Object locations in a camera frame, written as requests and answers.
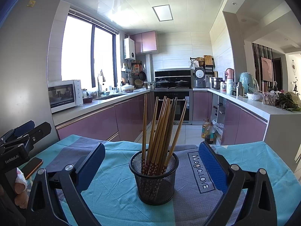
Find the cutting board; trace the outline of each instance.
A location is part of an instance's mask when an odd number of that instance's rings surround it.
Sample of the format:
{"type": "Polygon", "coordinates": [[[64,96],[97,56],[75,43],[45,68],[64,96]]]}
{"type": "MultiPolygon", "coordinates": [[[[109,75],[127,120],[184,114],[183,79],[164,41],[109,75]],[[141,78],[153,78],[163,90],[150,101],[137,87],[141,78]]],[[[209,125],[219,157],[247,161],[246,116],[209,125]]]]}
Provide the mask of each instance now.
{"type": "Polygon", "coordinates": [[[204,55],[205,65],[213,65],[213,60],[211,55],[204,55]]]}

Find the cooking oil bottle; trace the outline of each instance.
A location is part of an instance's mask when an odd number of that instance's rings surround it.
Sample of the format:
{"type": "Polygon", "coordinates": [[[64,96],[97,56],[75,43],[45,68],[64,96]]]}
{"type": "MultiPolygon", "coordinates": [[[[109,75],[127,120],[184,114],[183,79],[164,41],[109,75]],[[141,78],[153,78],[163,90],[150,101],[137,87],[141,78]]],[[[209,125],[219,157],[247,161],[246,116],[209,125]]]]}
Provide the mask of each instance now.
{"type": "Polygon", "coordinates": [[[210,122],[210,124],[207,126],[206,132],[205,132],[205,141],[208,144],[213,144],[213,142],[214,142],[214,133],[215,133],[215,130],[213,128],[213,124],[212,124],[212,122],[210,122]]]}
{"type": "Polygon", "coordinates": [[[209,125],[209,119],[207,119],[202,126],[202,135],[201,135],[202,139],[205,139],[205,132],[208,125],[209,125]]]}

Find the square ceiling light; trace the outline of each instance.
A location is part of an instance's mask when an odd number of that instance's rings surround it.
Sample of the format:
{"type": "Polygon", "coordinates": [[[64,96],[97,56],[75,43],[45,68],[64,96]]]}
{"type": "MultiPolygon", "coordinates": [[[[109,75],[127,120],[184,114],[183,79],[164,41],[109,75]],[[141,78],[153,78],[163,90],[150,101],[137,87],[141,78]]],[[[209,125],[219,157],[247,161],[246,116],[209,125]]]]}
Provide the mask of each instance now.
{"type": "Polygon", "coordinates": [[[153,10],[159,21],[173,20],[169,5],[155,6],[153,10]]]}

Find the blue tablecloth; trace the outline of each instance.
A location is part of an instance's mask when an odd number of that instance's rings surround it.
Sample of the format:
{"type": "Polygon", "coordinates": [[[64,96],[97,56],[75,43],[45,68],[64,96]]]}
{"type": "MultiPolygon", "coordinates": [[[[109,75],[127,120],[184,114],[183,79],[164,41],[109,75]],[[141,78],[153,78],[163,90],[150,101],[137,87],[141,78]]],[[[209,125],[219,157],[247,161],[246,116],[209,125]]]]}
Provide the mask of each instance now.
{"type": "MultiPolygon", "coordinates": [[[[43,159],[42,167],[48,172],[61,170],[67,164],[75,164],[98,142],[100,141],[71,135],[39,153],[37,157],[43,159]]],[[[179,168],[173,199],[161,206],[144,204],[138,198],[134,175],[128,167],[130,158],[141,150],[141,144],[127,141],[102,143],[106,148],[105,159],[82,196],[103,226],[202,225],[222,195],[208,175],[205,185],[198,183],[190,162],[190,156],[198,154],[198,146],[185,145],[177,146],[175,151],[179,157],[179,168]]],[[[301,186],[277,154],[264,142],[217,146],[214,150],[223,155],[229,164],[236,163],[243,170],[266,169],[275,196],[278,225],[284,225],[301,200],[301,186]]],[[[229,225],[235,222],[244,195],[242,192],[229,225]]],[[[62,193],[59,198],[69,223],[76,225],[62,193]]]]}

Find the metal screw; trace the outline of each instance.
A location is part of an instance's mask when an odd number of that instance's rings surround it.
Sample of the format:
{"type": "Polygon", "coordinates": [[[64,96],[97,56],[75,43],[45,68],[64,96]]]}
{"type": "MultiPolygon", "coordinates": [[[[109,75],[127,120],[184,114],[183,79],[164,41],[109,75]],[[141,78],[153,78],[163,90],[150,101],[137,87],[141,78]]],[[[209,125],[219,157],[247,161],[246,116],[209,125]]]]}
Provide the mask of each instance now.
{"type": "Polygon", "coordinates": [[[239,166],[237,166],[236,164],[231,165],[231,169],[234,171],[238,171],[239,170],[239,166]]]}
{"type": "Polygon", "coordinates": [[[264,170],[263,168],[260,168],[260,169],[259,169],[259,172],[260,172],[262,175],[265,175],[265,174],[266,174],[266,170],[264,170]]]}
{"type": "Polygon", "coordinates": [[[43,174],[43,173],[44,173],[44,171],[45,171],[45,169],[44,169],[44,168],[41,168],[41,169],[39,169],[39,170],[38,170],[38,174],[40,174],[40,175],[41,175],[41,174],[43,174]]]}
{"type": "Polygon", "coordinates": [[[70,171],[70,170],[72,170],[73,169],[73,165],[67,165],[66,167],[65,167],[65,170],[66,171],[70,171]]]}

